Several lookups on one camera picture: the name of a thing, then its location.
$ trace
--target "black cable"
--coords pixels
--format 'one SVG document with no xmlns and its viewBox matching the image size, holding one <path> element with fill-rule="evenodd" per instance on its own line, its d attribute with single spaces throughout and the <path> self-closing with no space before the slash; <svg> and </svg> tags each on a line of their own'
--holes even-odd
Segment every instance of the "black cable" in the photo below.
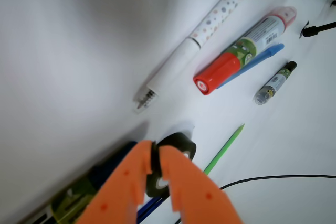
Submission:
<svg viewBox="0 0 336 224">
<path fill-rule="evenodd" d="M 334 175 L 319 175 L 319 174 L 301 174 L 301 175 L 275 175 L 275 176 L 264 176 L 264 177 L 255 177 L 255 178 L 246 178 L 242 180 L 238 180 L 222 186 L 220 190 L 228 188 L 230 186 L 234 186 L 240 183 L 254 181 L 254 180 L 263 180 L 263 179 L 273 179 L 273 178 L 336 178 Z"/>
</svg>

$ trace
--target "highlighter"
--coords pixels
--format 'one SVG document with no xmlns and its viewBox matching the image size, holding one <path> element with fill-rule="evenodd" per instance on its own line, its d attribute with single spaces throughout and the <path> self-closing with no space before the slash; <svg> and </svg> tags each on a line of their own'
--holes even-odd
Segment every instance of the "highlighter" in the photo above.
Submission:
<svg viewBox="0 0 336 224">
<path fill-rule="evenodd" d="M 247 70 L 251 69 L 252 67 L 258 65 L 262 61 L 277 54 L 279 51 L 283 50 L 284 47 L 285 47 L 284 44 L 279 43 L 279 44 L 276 44 L 274 46 L 267 48 L 265 51 L 261 52 L 254 60 L 252 60 L 249 64 L 247 64 L 242 69 L 240 69 L 236 74 L 233 74 L 230 78 L 224 81 L 217 89 L 227 84 L 228 82 L 232 81 L 236 77 L 240 76 L 242 73 L 245 73 Z"/>
<path fill-rule="evenodd" d="M 208 95 L 230 76 L 249 64 L 260 52 L 295 20 L 296 9 L 292 6 L 277 7 L 261 22 L 219 55 L 207 68 L 194 77 L 202 94 Z"/>
</svg>

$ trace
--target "blue pen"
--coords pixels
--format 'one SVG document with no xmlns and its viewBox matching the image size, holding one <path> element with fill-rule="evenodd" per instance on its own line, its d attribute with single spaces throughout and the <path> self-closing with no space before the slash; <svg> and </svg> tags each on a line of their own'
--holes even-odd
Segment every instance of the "blue pen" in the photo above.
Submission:
<svg viewBox="0 0 336 224">
<path fill-rule="evenodd" d="M 230 78 L 228 78 L 226 81 L 224 81 L 217 89 L 219 89 L 221 86 L 227 84 L 228 82 L 232 81 L 236 77 L 240 76 L 242 73 L 245 73 L 250 68 L 254 67 L 255 65 L 258 65 L 262 61 L 266 60 L 267 58 L 275 55 L 279 51 L 283 50 L 284 44 L 280 43 L 274 46 L 271 46 L 267 48 L 265 51 L 261 52 L 254 60 L 252 60 L 249 64 L 244 66 L 242 69 L 240 69 L 236 74 L 233 74 Z"/>
</svg>

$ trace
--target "pen cap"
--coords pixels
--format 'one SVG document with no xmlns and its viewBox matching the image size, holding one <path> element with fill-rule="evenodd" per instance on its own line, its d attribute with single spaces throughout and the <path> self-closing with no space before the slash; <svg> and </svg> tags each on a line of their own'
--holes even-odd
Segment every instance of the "pen cap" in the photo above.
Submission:
<svg viewBox="0 0 336 224">
<path fill-rule="evenodd" d="M 276 7 L 269 16 L 277 16 L 281 18 L 285 25 L 285 30 L 288 26 L 290 26 L 296 18 L 296 9 L 293 6 L 282 6 Z"/>
<path fill-rule="evenodd" d="M 230 52 L 224 52 L 210 66 L 195 76 L 194 82 L 199 90 L 207 95 L 239 70 L 239 59 Z"/>
<path fill-rule="evenodd" d="M 296 66 L 297 66 L 296 62 L 291 60 L 283 68 L 288 69 L 289 72 L 292 73 L 294 69 L 296 68 Z"/>
</svg>

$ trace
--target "polka dot pen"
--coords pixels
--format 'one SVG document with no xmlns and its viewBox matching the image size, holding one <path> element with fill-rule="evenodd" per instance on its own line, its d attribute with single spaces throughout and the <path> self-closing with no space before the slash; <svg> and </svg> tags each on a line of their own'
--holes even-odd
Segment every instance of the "polka dot pen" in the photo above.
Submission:
<svg viewBox="0 0 336 224">
<path fill-rule="evenodd" d="M 136 101 L 135 110 L 138 113 L 149 107 L 174 81 L 241 1 L 243 0 L 220 0 L 215 5 L 147 83 L 147 89 Z"/>
</svg>

